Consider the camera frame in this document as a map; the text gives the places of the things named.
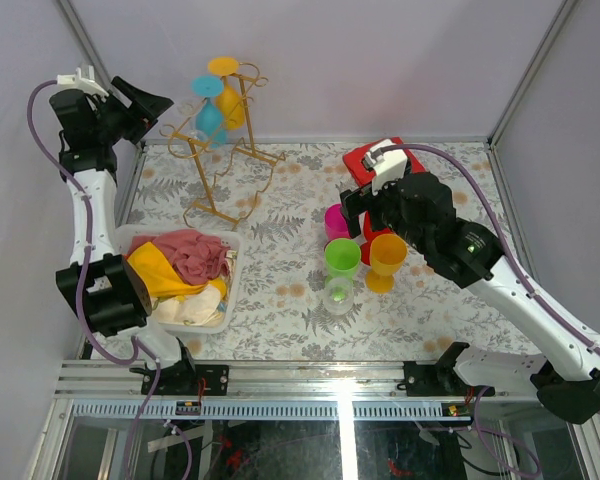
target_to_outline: white cloth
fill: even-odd
[[[176,325],[204,325],[211,320],[222,300],[222,294],[213,285],[207,285],[197,295],[173,297],[158,303],[151,317],[160,323]]]

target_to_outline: white basket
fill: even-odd
[[[162,235],[163,233],[172,232],[174,230],[178,230],[178,227],[174,225],[170,226],[152,226],[152,225],[122,225],[116,229],[116,241],[117,247],[119,248],[119,252],[123,255],[129,251],[129,247],[131,247],[131,240],[136,235]],[[240,275],[242,274],[242,267],[244,265],[243,258],[243,247],[244,247],[244,239],[241,235],[235,232],[208,232],[203,230],[198,230],[200,233],[204,233],[205,235],[214,235],[219,237],[222,240],[223,245],[227,245],[231,250],[236,250],[238,252],[238,258],[236,260],[236,268],[233,274],[233,278],[231,279],[231,287],[229,288],[228,298],[227,298],[227,311],[224,314],[224,319],[220,325],[216,325],[215,327],[205,327],[202,326],[189,326],[189,325],[173,325],[170,323],[161,323],[160,325],[163,328],[171,333],[174,333],[176,336],[180,336],[182,334],[191,334],[191,333],[219,333],[229,325],[229,321],[231,320],[231,315],[233,314],[233,308],[236,306],[236,301],[238,300],[238,289],[240,284]]]

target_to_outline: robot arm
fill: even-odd
[[[421,253],[437,274],[498,309],[543,353],[534,357],[493,353],[455,343],[434,373],[423,373],[426,367],[410,370],[416,376],[433,377],[438,384],[435,392],[415,381],[407,385],[407,392],[463,394],[467,386],[478,385],[518,394],[536,391],[545,407],[559,417],[572,423],[588,420],[600,410],[600,355],[557,323],[528,293],[516,274],[521,267],[512,267],[498,237],[485,226],[456,216],[450,188],[431,173],[411,174],[402,150],[383,152],[391,146],[384,141],[367,153],[364,164],[376,173],[372,183],[340,195],[351,236],[360,234],[358,215],[368,212],[373,230],[390,228]],[[535,288],[534,296],[541,296],[600,348],[599,333],[522,272]]]
[[[57,83],[61,91],[49,103],[63,127],[59,160],[78,185],[66,182],[74,212],[73,253],[70,266],[56,272],[56,284],[77,314],[79,277],[85,247],[90,246],[86,282],[80,292],[89,330],[105,337],[140,340],[160,360],[157,393],[187,393],[188,387],[195,391],[195,369],[186,348],[150,317],[144,282],[118,251],[115,238],[117,162],[113,146],[121,138],[131,143],[140,141],[173,102],[115,77],[112,85],[130,100],[127,107],[95,82],[92,67],[84,71],[78,68],[75,75],[58,76]],[[151,378],[155,375],[154,360],[144,351],[141,355],[147,368],[138,373]],[[145,382],[143,389],[150,384]]]

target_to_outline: pink cup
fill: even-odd
[[[340,207],[341,205],[336,203],[329,207],[324,214],[324,228],[327,232],[329,241],[335,240],[336,238],[351,238],[349,237],[347,222],[340,213]]]

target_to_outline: gold wire rack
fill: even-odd
[[[220,57],[220,58],[223,60],[233,60],[233,59],[230,59],[227,57]],[[160,134],[163,137],[166,137],[169,139],[169,141],[167,143],[167,149],[169,150],[169,153],[171,155],[173,155],[176,158],[180,158],[180,159],[193,158],[193,160],[196,163],[196,168],[198,170],[198,174],[200,175],[200,180],[202,181],[202,185],[204,187],[204,191],[205,191],[204,196],[195,198],[191,202],[191,204],[184,210],[184,212],[182,214],[184,223],[190,228],[193,228],[193,226],[189,223],[187,215],[192,209],[198,208],[200,210],[203,210],[207,213],[210,213],[212,215],[215,215],[217,217],[220,217],[220,218],[230,222],[233,225],[232,230],[235,230],[236,227],[238,226],[238,224],[242,220],[245,220],[251,216],[251,214],[253,213],[253,211],[255,210],[256,206],[259,203],[258,202],[259,196],[262,193],[264,193],[271,185],[271,181],[273,180],[274,168],[277,165],[277,163],[280,161],[286,160],[286,156],[284,153],[274,155],[274,154],[259,150],[258,148],[256,148],[256,145],[255,145],[255,142],[253,139],[253,127],[251,125],[251,117],[249,114],[249,106],[250,106],[250,102],[253,101],[253,98],[249,96],[249,91],[253,87],[258,87],[258,88],[264,87],[269,82],[269,79],[267,77],[262,76],[260,74],[260,69],[253,63],[237,62],[235,60],[233,60],[233,61],[235,62],[235,65],[237,66],[236,70],[232,73],[227,73],[226,75],[223,76],[223,78],[233,77],[238,80],[238,83],[240,85],[240,98],[236,102],[235,106],[229,112],[227,112],[225,114],[225,121],[216,128],[216,130],[213,132],[213,134],[210,135],[206,141],[202,141],[198,138],[194,138],[194,137],[191,137],[189,135],[182,133],[182,129],[185,128],[185,126],[188,125],[189,122],[193,119],[193,117],[195,117],[195,115],[200,111],[200,109],[204,105],[204,102],[207,101],[206,99],[203,99],[199,103],[199,105],[193,110],[196,112],[196,114],[189,115],[188,117],[186,117],[184,119],[184,121],[177,128],[173,124],[165,124],[160,129]],[[241,73],[240,70],[243,70],[245,68],[253,69],[255,75],[245,75],[244,73]],[[230,118],[231,114],[240,106],[244,109],[244,117],[245,117],[245,123],[247,125],[248,139],[246,139],[245,137],[241,137],[235,143],[235,145],[231,149],[229,165],[222,172],[215,173],[213,175],[213,181],[211,182],[211,185],[209,185],[209,182],[207,181],[207,176],[206,176],[204,168],[202,166],[202,162],[200,160],[200,155],[202,153],[209,153],[213,150],[213,144],[214,144],[216,135],[222,129],[227,128],[227,123],[226,123],[227,120],[226,119]],[[176,140],[185,142],[189,146],[190,154],[183,155],[181,153],[178,153],[174,149],[174,141],[176,141]],[[268,178],[264,188],[256,190],[254,196],[252,197],[252,201],[250,202],[251,209],[246,214],[239,215],[238,217],[232,217],[224,212],[221,212],[217,208],[216,202],[213,199],[213,191],[218,183],[218,179],[224,177],[226,174],[229,173],[229,171],[231,171],[231,168],[233,167],[233,163],[234,163],[234,155],[235,154],[242,154],[242,155],[246,155],[251,158],[255,158],[256,160],[265,162],[270,167],[269,178]],[[205,199],[207,200],[208,205],[201,203]]]

